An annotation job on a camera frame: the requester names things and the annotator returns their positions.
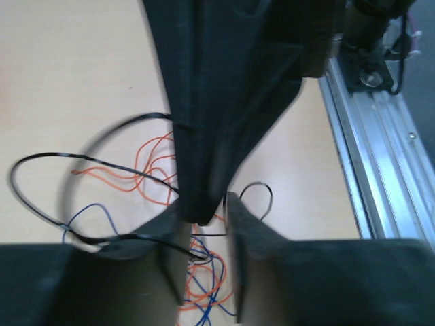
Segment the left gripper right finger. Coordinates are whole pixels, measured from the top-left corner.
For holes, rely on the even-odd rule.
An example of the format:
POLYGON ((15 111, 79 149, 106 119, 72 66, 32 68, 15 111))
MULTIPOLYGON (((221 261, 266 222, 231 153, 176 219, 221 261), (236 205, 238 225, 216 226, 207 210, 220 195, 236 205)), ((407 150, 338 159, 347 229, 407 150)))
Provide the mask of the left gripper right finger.
POLYGON ((434 252, 412 239, 292 241, 228 193, 237 323, 433 325, 434 252))

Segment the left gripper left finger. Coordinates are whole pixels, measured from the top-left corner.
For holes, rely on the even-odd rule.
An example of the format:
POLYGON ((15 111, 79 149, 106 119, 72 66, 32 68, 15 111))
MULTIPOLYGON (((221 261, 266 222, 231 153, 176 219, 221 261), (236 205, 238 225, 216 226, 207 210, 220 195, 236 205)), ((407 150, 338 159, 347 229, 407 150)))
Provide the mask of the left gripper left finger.
POLYGON ((125 240, 97 253, 70 244, 1 245, 2 325, 174 325, 187 257, 125 240))

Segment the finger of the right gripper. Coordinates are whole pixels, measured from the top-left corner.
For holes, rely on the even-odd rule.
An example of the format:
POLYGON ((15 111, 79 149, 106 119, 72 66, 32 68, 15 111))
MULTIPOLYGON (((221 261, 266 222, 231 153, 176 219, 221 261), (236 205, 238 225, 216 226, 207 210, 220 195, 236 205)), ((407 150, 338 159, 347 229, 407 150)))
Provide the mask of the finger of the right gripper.
POLYGON ((237 169, 322 76, 335 1, 145 1, 171 111, 179 209, 209 223, 237 169))

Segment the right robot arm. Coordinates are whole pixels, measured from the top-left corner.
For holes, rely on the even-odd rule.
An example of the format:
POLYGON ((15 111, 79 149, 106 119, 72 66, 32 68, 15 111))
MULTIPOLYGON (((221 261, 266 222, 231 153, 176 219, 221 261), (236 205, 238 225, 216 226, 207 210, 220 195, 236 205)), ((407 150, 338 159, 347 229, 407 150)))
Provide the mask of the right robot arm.
POLYGON ((145 1, 171 111, 179 216, 206 225, 234 174, 298 96, 324 74, 332 38, 352 88, 378 70, 389 22, 410 1, 145 1))

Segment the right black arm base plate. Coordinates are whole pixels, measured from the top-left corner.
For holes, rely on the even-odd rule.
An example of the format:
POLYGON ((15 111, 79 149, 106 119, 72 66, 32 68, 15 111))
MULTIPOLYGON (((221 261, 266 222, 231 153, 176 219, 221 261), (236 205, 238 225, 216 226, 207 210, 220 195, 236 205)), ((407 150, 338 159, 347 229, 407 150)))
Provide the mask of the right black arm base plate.
POLYGON ((350 93, 390 90, 394 85, 379 39, 344 33, 338 64, 350 93))

